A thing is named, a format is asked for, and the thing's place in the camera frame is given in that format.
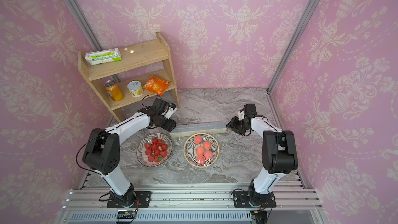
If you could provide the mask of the cream plastic wrap dispenser box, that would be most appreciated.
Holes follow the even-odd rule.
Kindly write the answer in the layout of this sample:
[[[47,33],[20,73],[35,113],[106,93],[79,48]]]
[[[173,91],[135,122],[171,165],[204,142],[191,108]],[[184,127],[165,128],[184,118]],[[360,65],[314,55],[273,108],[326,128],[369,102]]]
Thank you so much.
[[[195,123],[177,125],[176,128],[170,132],[171,138],[189,137],[199,133],[218,134],[227,131],[227,123],[225,121]]]

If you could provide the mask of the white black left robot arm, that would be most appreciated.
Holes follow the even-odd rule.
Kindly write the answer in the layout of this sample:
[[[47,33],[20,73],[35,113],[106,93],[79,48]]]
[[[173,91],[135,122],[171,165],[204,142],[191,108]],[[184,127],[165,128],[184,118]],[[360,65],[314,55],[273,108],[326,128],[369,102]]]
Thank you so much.
[[[108,207],[149,207],[151,192],[135,192],[119,166],[120,145],[142,129],[160,127],[171,132],[176,127],[176,121],[171,119],[176,110],[176,104],[158,97],[151,106],[141,108],[127,120],[91,131],[88,141],[77,151],[76,164],[98,174],[109,186]]]

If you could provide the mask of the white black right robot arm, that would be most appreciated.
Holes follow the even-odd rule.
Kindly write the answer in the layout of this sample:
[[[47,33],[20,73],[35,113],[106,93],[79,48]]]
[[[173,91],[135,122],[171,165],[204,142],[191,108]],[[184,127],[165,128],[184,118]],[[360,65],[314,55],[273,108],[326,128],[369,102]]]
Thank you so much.
[[[257,113],[254,104],[244,105],[227,127],[241,136],[250,136],[255,132],[262,138],[260,151],[263,168],[247,190],[235,189],[231,192],[234,207],[275,208],[274,186],[285,175],[295,171],[299,164],[293,132],[272,125],[265,116]]]

